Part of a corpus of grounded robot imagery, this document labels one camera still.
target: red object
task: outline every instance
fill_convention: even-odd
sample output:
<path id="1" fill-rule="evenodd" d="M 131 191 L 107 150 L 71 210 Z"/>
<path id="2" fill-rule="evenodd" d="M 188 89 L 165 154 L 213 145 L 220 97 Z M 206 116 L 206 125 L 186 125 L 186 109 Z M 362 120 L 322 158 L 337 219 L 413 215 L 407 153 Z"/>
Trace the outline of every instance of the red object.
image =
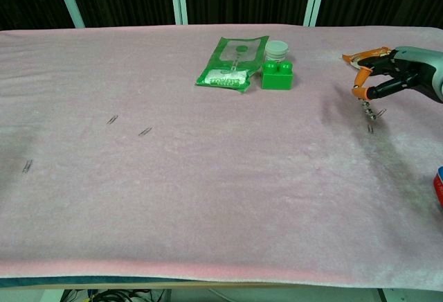
<path id="1" fill-rule="evenodd" d="M 443 181 L 442 181 L 442 177 L 439 174 L 440 170 L 434 178 L 434 188 L 435 188 L 435 192 L 437 193 L 437 198 L 440 201 L 440 205 L 443 206 Z"/>

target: green building block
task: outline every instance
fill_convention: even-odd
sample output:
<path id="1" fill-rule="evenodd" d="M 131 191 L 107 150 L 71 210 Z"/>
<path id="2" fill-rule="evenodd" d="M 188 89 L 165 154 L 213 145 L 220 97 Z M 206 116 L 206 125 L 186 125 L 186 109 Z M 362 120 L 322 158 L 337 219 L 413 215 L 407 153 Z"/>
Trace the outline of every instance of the green building block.
<path id="1" fill-rule="evenodd" d="M 266 61 L 262 65 L 262 89 L 291 89 L 292 63 Z"/>

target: white lid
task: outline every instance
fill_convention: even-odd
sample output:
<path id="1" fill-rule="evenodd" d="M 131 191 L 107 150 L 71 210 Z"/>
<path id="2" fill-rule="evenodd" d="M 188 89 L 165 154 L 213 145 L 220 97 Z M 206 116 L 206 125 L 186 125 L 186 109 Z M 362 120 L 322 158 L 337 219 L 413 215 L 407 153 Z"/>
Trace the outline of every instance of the white lid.
<path id="1" fill-rule="evenodd" d="M 289 47 L 286 42 L 273 40 L 273 41 L 268 41 L 264 49 L 267 53 L 280 55 L 280 54 L 286 54 L 289 50 Z"/>

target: pink fleece fabric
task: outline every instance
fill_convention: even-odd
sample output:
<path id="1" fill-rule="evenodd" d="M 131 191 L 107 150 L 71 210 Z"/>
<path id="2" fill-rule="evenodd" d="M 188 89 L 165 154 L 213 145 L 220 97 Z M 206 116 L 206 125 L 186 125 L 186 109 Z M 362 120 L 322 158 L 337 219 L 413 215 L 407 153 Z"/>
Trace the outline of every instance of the pink fleece fabric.
<path id="1" fill-rule="evenodd" d="M 195 86 L 221 36 L 261 35 L 289 44 L 291 91 L 261 90 L 258 74 L 245 94 Z M 443 31 L 1 32 L 0 278 L 443 290 L 443 105 L 412 90 L 375 100 L 387 110 L 368 134 L 341 59 L 407 45 L 441 50 Z"/>

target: green packaging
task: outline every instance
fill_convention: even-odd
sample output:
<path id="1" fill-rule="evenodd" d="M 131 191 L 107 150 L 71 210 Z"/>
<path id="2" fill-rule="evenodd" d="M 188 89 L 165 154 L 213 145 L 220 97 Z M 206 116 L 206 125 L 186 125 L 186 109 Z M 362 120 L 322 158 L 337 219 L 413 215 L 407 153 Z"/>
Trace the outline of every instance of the green packaging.
<path id="1" fill-rule="evenodd" d="M 220 38 L 208 65 L 196 81 L 198 86 L 223 87 L 245 92 L 249 78 L 260 68 L 268 36 L 255 39 Z"/>

